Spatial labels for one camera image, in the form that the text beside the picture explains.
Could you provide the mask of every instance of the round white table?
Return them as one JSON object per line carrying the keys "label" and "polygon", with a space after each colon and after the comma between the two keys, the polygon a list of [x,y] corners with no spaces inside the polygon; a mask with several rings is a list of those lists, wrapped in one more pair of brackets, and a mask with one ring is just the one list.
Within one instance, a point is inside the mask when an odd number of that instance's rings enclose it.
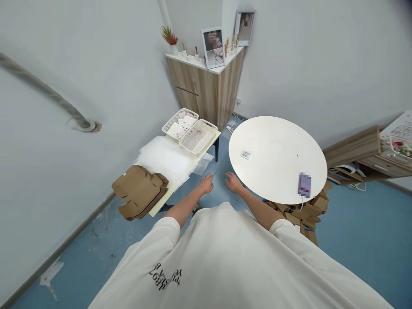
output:
{"label": "round white table", "polygon": [[[249,159],[241,156],[244,149],[250,152]],[[317,142],[282,118],[262,116],[241,123],[230,138],[229,157],[239,179],[272,202],[307,202],[326,182],[326,160]],[[299,173],[312,178],[310,198],[298,194]]]}

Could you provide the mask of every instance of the potted plant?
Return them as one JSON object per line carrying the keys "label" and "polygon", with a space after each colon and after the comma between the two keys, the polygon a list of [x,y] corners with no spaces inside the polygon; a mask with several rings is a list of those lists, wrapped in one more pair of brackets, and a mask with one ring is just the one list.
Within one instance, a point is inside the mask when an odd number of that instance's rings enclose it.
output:
{"label": "potted plant", "polygon": [[177,41],[179,40],[178,37],[173,33],[172,28],[162,26],[162,37],[164,40],[170,45],[170,49],[172,54],[177,56],[179,54],[177,50]]}

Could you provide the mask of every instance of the cardboard pile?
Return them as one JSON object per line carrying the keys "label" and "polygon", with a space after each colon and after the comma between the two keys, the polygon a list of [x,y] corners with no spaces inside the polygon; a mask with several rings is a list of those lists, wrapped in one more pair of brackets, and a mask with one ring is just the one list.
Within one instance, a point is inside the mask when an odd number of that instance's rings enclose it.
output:
{"label": "cardboard pile", "polygon": [[315,229],[316,223],[321,222],[320,215],[326,213],[329,199],[327,198],[327,191],[332,188],[330,182],[326,182],[323,190],[317,195],[316,198],[304,203],[302,211],[299,205],[284,205],[271,201],[265,203],[279,212],[286,220],[290,221],[293,225],[300,226],[300,233],[305,235],[315,245],[318,245],[316,239]]}
{"label": "cardboard pile", "polygon": [[139,165],[133,165],[113,184],[117,197],[123,198],[120,213],[129,221],[143,218],[167,192],[169,181],[162,174],[151,174]]}

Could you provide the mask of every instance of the white t-shirt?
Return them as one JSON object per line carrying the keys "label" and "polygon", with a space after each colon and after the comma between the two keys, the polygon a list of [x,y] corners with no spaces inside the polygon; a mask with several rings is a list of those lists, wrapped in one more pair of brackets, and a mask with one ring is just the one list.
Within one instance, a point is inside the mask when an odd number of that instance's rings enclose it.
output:
{"label": "white t-shirt", "polygon": [[226,202],[179,238],[175,219],[159,220],[89,308],[392,308],[287,220],[267,231]]}

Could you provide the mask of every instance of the baseboard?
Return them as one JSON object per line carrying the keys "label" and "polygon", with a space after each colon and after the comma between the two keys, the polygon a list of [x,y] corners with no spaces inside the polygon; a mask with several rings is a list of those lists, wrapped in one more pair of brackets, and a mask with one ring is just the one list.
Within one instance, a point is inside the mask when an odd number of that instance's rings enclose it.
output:
{"label": "baseboard", "polygon": [[391,188],[393,188],[393,189],[401,191],[402,193],[405,193],[407,195],[412,196],[412,191],[411,190],[408,190],[405,187],[397,185],[396,183],[390,182],[389,180],[381,180],[380,182],[387,185],[387,186],[389,186],[389,187],[391,187]]}
{"label": "baseboard", "polygon": [[110,194],[103,203],[74,231],[72,235],[43,263],[35,273],[0,307],[10,308],[24,293],[35,283],[42,274],[56,261],[59,256],[76,240],[85,228],[102,212],[102,210],[113,200],[115,194]]}

